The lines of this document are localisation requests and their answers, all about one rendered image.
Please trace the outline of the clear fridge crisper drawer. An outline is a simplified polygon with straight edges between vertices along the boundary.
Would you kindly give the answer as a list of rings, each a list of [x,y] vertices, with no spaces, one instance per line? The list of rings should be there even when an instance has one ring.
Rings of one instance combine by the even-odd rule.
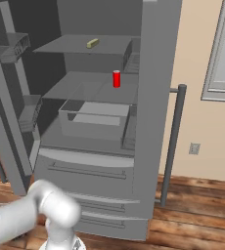
[[[64,135],[112,141],[122,138],[128,114],[128,104],[79,100],[67,100],[59,109]]]

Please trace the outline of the grey fridge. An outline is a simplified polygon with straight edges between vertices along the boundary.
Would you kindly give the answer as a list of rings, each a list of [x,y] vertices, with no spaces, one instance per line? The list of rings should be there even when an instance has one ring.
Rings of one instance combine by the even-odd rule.
[[[35,179],[82,208],[79,231],[143,240],[148,218],[133,192],[139,75],[133,31],[116,6],[140,0],[10,0],[15,30],[28,34],[22,58],[29,90],[42,97]]]

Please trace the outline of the grey fridge shelf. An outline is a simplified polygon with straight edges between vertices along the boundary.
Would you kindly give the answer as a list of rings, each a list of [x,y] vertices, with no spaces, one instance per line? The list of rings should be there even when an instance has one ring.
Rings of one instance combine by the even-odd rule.
[[[137,74],[121,74],[120,87],[115,88],[111,73],[71,71],[44,97],[46,99],[136,104],[138,80]]]
[[[88,49],[87,43],[92,39],[98,39],[99,44]],[[35,49],[35,52],[123,55],[130,43],[128,36],[67,34]]]

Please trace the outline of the yellow butter stick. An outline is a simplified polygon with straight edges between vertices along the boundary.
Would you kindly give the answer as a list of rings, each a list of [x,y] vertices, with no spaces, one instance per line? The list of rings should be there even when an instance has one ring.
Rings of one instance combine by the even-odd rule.
[[[100,40],[98,38],[92,39],[87,42],[86,48],[92,49],[93,47],[97,46],[99,44]]]

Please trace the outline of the grey fridge door with bins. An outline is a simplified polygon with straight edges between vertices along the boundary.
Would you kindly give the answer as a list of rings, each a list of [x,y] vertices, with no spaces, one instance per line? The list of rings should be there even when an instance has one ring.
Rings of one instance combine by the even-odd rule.
[[[15,32],[8,0],[0,0],[1,179],[17,195],[27,193],[41,143],[37,116],[42,99],[29,93],[22,61],[29,46],[29,36]]]

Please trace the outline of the red drink can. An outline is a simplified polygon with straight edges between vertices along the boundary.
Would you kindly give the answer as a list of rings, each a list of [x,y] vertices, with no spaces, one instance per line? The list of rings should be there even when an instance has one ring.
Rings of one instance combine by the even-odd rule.
[[[114,70],[112,72],[112,83],[115,88],[120,87],[120,71],[119,70]]]

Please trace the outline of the grey freezer drawer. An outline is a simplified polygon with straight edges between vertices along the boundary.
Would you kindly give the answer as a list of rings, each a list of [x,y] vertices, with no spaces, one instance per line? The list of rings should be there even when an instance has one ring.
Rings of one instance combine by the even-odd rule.
[[[145,241],[148,220],[84,211],[74,229],[111,238]]]
[[[54,162],[59,166],[85,170],[117,174],[124,171],[126,180],[49,170],[47,167]],[[41,148],[34,177],[36,180],[47,180],[70,192],[129,199],[132,196],[133,167],[134,160],[129,157]]]
[[[69,192],[68,195],[74,198],[84,211],[125,217],[139,217],[141,215],[139,200],[117,199],[75,192]]]

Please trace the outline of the grey framed window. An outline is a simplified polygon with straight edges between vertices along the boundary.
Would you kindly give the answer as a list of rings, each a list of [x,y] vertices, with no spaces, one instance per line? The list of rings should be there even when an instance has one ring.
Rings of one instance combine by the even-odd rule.
[[[225,0],[221,5],[202,88],[203,101],[225,102]]]

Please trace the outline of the grey wall socket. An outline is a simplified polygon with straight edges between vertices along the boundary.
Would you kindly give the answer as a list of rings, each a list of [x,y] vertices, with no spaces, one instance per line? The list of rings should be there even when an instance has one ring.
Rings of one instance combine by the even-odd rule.
[[[194,154],[194,155],[198,155],[199,151],[200,151],[200,147],[201,147],[200,144],[191,143],[190,148],[189,148],[189,153]]]

